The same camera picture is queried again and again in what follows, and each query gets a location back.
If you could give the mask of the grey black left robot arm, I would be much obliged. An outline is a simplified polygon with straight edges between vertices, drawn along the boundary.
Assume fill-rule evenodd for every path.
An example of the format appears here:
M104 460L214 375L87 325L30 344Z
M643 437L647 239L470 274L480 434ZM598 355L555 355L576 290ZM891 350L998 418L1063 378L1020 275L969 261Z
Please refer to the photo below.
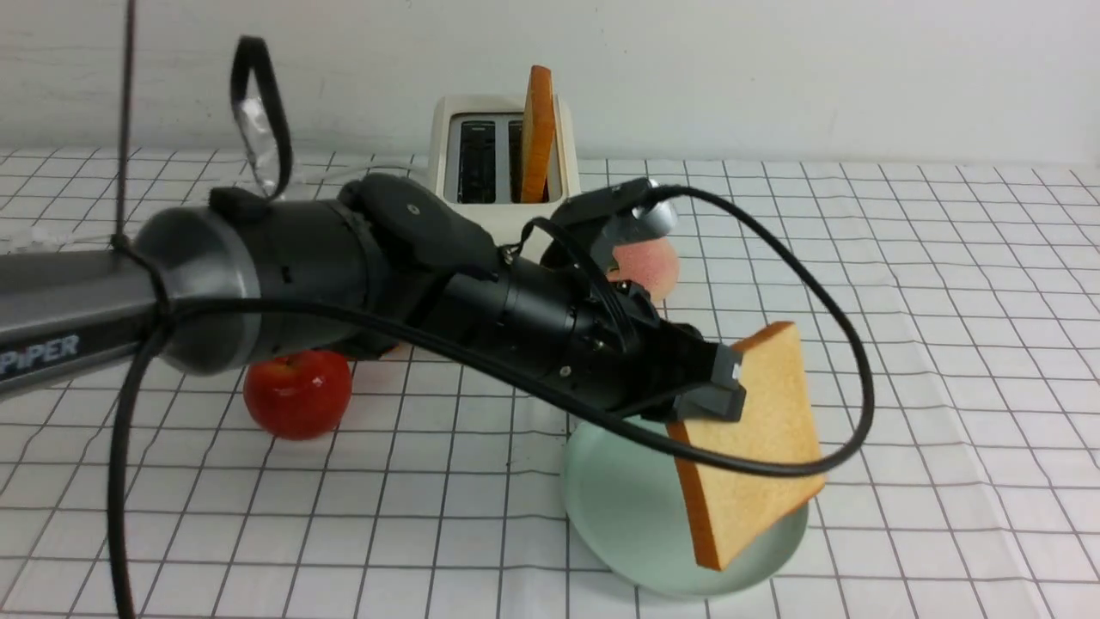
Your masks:
M608 281L616 248L675 226L670 188L578 194L520 239L416 181L370 174L337 199L212 189L148 220L122 250L3 257L3 394L157 353L194 376L305 350L376 360L400 341L581 418L737 422L743 356Z

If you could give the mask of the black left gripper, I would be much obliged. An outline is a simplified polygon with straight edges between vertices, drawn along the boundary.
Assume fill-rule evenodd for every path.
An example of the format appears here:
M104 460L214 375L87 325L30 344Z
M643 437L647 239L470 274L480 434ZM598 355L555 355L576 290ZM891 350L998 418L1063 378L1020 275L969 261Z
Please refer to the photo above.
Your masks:
M595 285L593 298L609 319L595 356L595 410L669 424L743 419L743 352L664 320L640 285Z

